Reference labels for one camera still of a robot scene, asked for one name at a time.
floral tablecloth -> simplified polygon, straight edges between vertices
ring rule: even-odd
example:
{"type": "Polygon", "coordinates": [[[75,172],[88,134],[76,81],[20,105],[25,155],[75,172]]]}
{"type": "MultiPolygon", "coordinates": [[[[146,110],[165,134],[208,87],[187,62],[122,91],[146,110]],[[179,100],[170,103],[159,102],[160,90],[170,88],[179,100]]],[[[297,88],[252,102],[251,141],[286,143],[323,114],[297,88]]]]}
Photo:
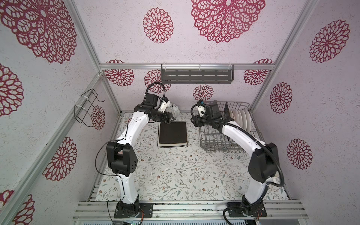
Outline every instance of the floral tablecloth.
{"type": "MultiPolygon", "coordinates": [[[[124,113],[119,134],[132,113],[124,113]]],[[[176,120],[186,121],[188,146],[158,148],[158,123],[147,124],[134,151],[138,166],[134,172],[140,200],[195,201],[241,200],[249,185],[247,166],[250,157],[243,151],[206,152],[200,148],[199,129],[190,122],[190,113],[176,120]]],[[[112,174],[106,166],[105,174],[112,174]]],[[[115,176],[103,176],[96,201],[120,200],[121,190],[115,176]]],[[[270,186],[266,199],[288,199],[283,188],[270,186]]]]}

white plate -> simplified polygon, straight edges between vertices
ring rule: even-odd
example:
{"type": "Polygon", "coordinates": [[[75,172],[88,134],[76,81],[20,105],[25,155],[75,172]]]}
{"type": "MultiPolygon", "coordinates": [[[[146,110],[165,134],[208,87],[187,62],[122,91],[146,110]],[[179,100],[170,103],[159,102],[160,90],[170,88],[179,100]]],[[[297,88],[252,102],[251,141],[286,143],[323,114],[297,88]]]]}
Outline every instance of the white plate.
{"type": "Polygon", "coordinates": [[[246,114],[245,114],[245,112],[244,112],[244,110],[241,110],[240,111],[240,115],[241,115],[241,118],[242,118],[242,120],[243,120],[243,126],[242,126],[242,128],[244,129],[244,130],[246,130],[246,114]]]}
{"type": "Polygon", "coordinates": [[[235,122],[241,127],[239,123],[242,123],[242,121],[240,119],[239,112],[237,110],[234,110],[233,114],[234,114],[235,122]]]}
{"type": "Polygon", "coordinates": [[[231,110],[229,110],[229,114],[230,114],[230,117],[231,117],[232,119],[234,119],[234,114],[233,114],[233,112],[232,112],[231,110]]]}
{"type": "Polygon", "coordinates": [[[246,115],[246,132],[250,132],[251,130],[251,116],[248,110],[245,110],[246,115]]]}

gray wire dish rack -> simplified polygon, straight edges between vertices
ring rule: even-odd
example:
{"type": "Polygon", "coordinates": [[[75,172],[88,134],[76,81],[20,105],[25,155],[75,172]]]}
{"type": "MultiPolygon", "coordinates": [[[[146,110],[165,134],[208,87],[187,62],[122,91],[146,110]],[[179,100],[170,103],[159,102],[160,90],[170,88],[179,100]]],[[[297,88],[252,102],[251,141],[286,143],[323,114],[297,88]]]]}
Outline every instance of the gray wire dish rack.
{"type": "MultiPolygon", "coordinates": [[[[211,101],[205,102],[205,104],[209,104],[212,102],[216,102],[219,106],[221,114],[224,114],[224,108],[226,102],[218,102],[218,101],[211,101]]],[[[250,110],[250,104],[247,102],[227,102],[229,110],[243,110],[247,109],[250,110]]],[[[251,116],[251,131],[250,134],[257,139],[264,140],[262,134],[260,133],[255,120],[250,112],[251,116]]],[[[212,128],[211,126],[202,126],[199,127],[199,134],[200,134],[200,147],[206,151],[244,151],[242,147],[240,147],[236,142],[234,142],[231,138],[225,136],[224,134],[220,133],[216,129],[212,128]]]]}

black wire rack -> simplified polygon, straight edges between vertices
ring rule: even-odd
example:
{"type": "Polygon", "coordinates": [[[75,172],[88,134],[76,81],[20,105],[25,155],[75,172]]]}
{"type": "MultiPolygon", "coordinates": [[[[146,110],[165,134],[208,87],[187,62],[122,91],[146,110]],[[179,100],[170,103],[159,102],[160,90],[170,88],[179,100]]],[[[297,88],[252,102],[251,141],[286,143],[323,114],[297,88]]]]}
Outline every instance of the black wire rack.
{"type": "MultiPolygon", "coordinates": [[[[216,102],[219,106],[221,114],[224,113],[225,103],[226,102],[216,102]]],[[[227,102],[229,110],[250,110],[250,104],[247,102],[227,102]]],[[[250,134],[257,139],[264,140],[261,132],[259,131],[257,124],[253,118],[251,111],[249,111],[251,116],[251,130],[250,134]]],[[[200,147],[206,151],[223,151],[223,152],[234,152],[234,151],[244,151],[242,147],[240,147],[235,141],[231,138],[228,138],[226,135],[220,133],[216,129],[212,128],[212,126],[202,126],[199,127],[199,135],[200,135],[200,147]]]]}
{"type": "Polygon", "coordinates": [[[93,127],[93,126],[89,126],[85,123],[84,119],[86,117],[86,115],[89,115],[91,117],[91,115],[89,114],[89,110],[92,108],[95,108],[95,106],[93,105],[94,104],[94,101],[97,100],[98,102],[104,102],[105,100],[103,101],[100,101],[98,99],[98,94],[97,92],[94,90],[94,89],[89,89],[87,90],[86,92],[84,92],[81,97],[84,97],[86,98],[86,101],[82,104],[82,105],[75,105],[74,106],[74,118],[79,122],[79,123],[83,123],[85,124],[85,126],[87,127],[93,127]],[[85,105],[86,103],[89,102],[90,103],[90,106],[88,109],[85,108],[85,105]],[[85,114],[83,117],[79,116],[79,114],[84,111],[85,114]]]}

red flower pattern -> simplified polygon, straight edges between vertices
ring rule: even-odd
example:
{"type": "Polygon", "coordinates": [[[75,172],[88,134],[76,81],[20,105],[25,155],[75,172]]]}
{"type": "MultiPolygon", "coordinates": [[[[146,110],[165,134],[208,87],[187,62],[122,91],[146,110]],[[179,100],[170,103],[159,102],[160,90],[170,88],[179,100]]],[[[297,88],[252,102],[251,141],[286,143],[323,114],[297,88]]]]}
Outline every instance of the red flower pattern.
{"type": "Polygon", "coordinates": [[[0,193],[0,210],[5,205],[5,203],[8,201],[10,196],[14,193],[14,190],[6,190],[2,193],[0,193]]]}
{"type": "MultiPolygon", "coordinates": [[[[144,77],[144,83],[145,83],[146,87],[148,87],[150,84],[152,84],[154,82],[161,83],[161,71],[158,69],[156,69],[156,70],[153,69],[153,70],[149,71],[144,77]]],[[[164,84],[164,86],[165,86],[165,90],[167,91],[170,89],[171,84],[164,84]]],[[[160,84],[155,84],[155,85],[151,86],[149,90],[154,93],[158,93],[158,94],[164,93],[164,90],[160,84]]]]}
{"type": "MultiPolygon", "coordinates": [[[[106,63],[124,63],[121,60],[112,59],[106,63]]],[[[134,81],[134,72],[132,69],[110,69],[104,70],[109,81],[118,86],[128,86],[134,81]]]]}
{"type": "Polygon", "coordinates": [[[210,85],[202,84],[197,86],[193,91],[193,97],[196,100],[209,100],[214,94],[214,90],[210,85]]]}
{"type": "Polygon", "coordinates": [[[312,151],[304,140],[292,140],[288,145],[287,152],[291,164],[298,169],[306,169],[312,163],[312,151]]]}
{"type": "Polygon", "coordinates": [[[27,201],[24,202],[20,208],[20,211],[13,219],[13,225],[29,225],[32,221],[32,216],[35,212],[35,201],[32,199],[32,194],[29,194],[27,201]]]}
{"type": "Polygon", "coordinates": [[[280,82],[273,88],[270,94],[270,106],[276,113],[285,112],[292,100],[292,90],[290,85],[280,82]]]}
{"type": "Polygon", "coordinates": [[[194,26],[208,41],[229,42],[257,21],[265,0],[191,0],[194,26]]]}
{"type": "Polygon", "coordinates": [[[0,117],[17,110],[24,99],[23,92],[18,76],[0,63],[0,117]]]}
{"type": "Polygon", "coordinates": [[[37,57],[63,63],[75,54],[75,27],[62,0],[0,0],[0,15],[37,57]]]}
{"type": "Polygon", "coordinates": [[[95,106],[91,112],[91,122],[97,130],[101,130],[105,125],[105,112],[99,105],[95,106]]]}
{"type": "Polygon", "coordinates": [[[70,137],[66,137],[42,174],[47,180],[60,181],[74,168],[76,157],[76,145],[70,137]]]}
{"type": "Polygon", "coordinates": [[[337,20],[321,28],[310,46],[310,57],[315,62],[326,62],[339,54],[349,39],[349,24],[337,20]]]}
{"type": "MultiPolygon", "coordinates": [[[[273,61],[271,59],[261,59],[255,61],[255,63],[273,63],[273,61]]],[[[244,81],[250,85],[261,84],[268,72],[267,69],[248,69],[244,73],[244,81]]]]}
{"type": "Polygon", "coordinates": [[[155,43],[164,43],[169,40],[174,30],[168,12],[159,8],[152,8],[143,19],[146,36],[155,43]]]}

